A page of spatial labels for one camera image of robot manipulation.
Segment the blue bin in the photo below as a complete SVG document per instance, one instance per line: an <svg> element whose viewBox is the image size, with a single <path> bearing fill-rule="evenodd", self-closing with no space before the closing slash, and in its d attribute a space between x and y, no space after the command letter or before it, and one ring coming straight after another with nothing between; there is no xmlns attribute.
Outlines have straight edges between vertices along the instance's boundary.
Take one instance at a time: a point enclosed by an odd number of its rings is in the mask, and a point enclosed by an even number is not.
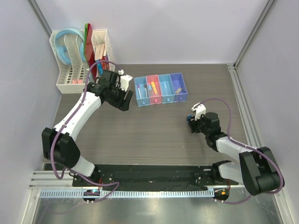
<svg viewBox="0 0 299 224"><path fill-rule="evenodd" d="M174 98L174 102L185 101L187 99L188 92L184 83L182 73L170 74L170 78L171 78L174 94L176 95ZM181 88L182 90L179 93L176 93L176 91L179 88Z"/></svg>
<svg viewBox="0 0 299 224"><path fill-rule="evenodd" d="M170 75L159 75L158 77L162 93L162 104L173 103L175 93L172 87Z"/></svg>
<svg viewBox="0 0 299 224"><path fill-rule="evenodd" d="M138 106L150 105L149 92L146 85L146 77L134 78L134 82Z"/></svg>

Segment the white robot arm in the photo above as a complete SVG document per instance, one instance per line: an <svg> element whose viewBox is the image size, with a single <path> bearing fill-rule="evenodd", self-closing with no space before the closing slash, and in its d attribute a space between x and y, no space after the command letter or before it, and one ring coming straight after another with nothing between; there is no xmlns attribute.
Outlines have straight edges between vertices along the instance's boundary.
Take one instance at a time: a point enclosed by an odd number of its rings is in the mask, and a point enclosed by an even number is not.
<svg viewBox="0 0 299 224"><path fill-rule="evenodd" d="M231 161L213 164L215 181L230 179L244 184L251 195L279 188L282 175L278 174L279 168L269 148L253 148L232 139L221 131L218 114L206 113L206 108L202 104L195 104L191 111L195 113L194 116L189 115L187 118L191 132L203 133L210 148L237 161L237 164Z"/></svg>
<svg viewBox="0 0 299 224"><path fill-rule="evenodd" d="M133 95L132 91L128 91L131 80L132 77L129 75L120 76L115 72L105 70L98 83L89 83L84 102L75 115L71 117L81 104L84 93L82 93L79 101L61 122L55 125L53 129L44 129L42 133L44 157L50 160L50 149L54 136L57 134L57 130L65 126L65 122L71 118L71 121L62 129L55 144L54 161L89 177L91 180L97 181L98 170L93 163L80 155L80 151L75 143L76 138L89 117L105 101L122 111L129 109L129 103Z"/></svg>

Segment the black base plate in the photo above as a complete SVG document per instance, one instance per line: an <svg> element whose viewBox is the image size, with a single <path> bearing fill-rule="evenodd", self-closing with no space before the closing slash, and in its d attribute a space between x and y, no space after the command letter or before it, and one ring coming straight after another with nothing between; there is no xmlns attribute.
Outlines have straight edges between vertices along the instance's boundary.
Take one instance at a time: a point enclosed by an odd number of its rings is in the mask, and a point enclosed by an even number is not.
<svg viewBox="0 0 299 224"><path fill-rule="evenodd" d="M97 165L101 183L120 182L119 191L197 191L207 186L227 185L227 180L215 183L212 166L149 166L149 165ZM52 170L51 164L45 170ZM92 186L76 176L73 187Z"/></svg>

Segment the purple bin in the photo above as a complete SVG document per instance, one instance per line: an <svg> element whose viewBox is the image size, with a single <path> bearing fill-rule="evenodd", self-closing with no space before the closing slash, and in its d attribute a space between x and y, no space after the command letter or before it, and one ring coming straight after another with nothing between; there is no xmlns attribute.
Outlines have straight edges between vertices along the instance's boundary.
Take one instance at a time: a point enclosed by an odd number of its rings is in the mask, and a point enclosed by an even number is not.
<svg viewBox="0 0 299 224"><path fill-rule="evenodd" d="M170 74L170 78L171 78L171 83L172 83L172 87L175 93L175 97L174 97L174 102L180 102L180 101L185 101L187 99L188 96L188 92L183 80L183 76L182 73L173 73ZM179 93L176 93L176 91L182 88L182 90Z"/></svg>

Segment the wooden tabletop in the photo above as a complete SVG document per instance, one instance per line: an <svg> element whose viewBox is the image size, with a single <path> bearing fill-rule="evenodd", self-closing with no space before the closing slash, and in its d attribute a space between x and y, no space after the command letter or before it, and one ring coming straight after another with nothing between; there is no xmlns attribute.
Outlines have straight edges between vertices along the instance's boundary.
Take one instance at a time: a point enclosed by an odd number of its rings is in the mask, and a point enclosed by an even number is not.
<svg viewBox="0 0 299 224"><path fill-rule="evenodd" d="M125 74L142 77L181 72L189 93L185 102L138 107L135 94L130 109L122 112L104 103L86 122L77 137L81 155L95 164L211 165L230 159L210 149L203 134L191 134L186 117L202 100L219 97L232 109L231 135L246 143L233 84L226 65L123 65ZM134 81L130 83L134 90ZM79 99L64 94L55 124ZM218 113L227 132L228 109L222 102L205 104L207 112Z"/></svg>

